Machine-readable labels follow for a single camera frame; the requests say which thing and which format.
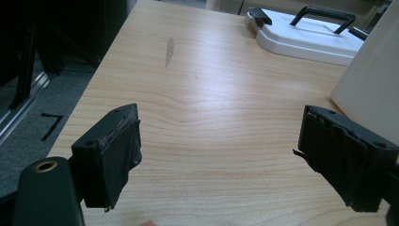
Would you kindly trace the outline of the black stand leg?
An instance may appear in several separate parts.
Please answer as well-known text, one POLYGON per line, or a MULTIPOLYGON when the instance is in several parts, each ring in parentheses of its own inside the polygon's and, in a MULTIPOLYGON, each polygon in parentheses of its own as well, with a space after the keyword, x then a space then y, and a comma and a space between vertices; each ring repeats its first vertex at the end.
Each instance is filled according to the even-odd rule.
POLYGON ((16 109, 30 96, 32 73, 36 54, 36 25, 30 24, 25 31, 24 49, 22 52, 22 73, 18 76, 17 89, 9 109, 16 109))

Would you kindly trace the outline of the metal floor rail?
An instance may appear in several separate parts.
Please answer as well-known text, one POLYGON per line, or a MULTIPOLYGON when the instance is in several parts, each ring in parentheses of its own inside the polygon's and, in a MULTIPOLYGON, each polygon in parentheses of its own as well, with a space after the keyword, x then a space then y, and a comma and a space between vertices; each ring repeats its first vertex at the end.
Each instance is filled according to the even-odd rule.
POLYGON ((26 116, 50 82, 50 76, 41 72, 31 83, 30 95, 15 109, 7 109, 0 114, 0 146, 26 116))

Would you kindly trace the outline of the beige cardboard box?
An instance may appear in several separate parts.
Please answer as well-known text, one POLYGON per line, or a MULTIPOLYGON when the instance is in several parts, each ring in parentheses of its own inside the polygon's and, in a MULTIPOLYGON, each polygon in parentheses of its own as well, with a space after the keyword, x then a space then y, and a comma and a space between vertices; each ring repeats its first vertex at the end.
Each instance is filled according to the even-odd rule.
POLYGON ((330 97, 352 121, 399 146, 399 0, 392 0, 330 97))

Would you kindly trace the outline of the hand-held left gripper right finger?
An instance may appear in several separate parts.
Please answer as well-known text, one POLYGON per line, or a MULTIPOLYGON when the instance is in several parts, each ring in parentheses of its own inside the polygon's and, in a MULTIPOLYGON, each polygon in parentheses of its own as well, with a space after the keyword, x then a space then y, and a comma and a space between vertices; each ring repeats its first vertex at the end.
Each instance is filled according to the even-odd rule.
POLYGON ((399 146, 330 109, 307 105, 295 154, 356 212, 399 208, 399 146))

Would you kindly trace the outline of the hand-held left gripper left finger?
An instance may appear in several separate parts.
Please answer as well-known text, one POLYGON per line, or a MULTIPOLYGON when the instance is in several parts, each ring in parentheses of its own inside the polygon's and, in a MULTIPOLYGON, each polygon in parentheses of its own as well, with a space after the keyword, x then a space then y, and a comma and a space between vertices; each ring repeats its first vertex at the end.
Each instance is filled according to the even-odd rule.
POLYGON ((88 208, 113 209, 142 160, 136 104, 108 112, 72 145, 72 168, 88 208))

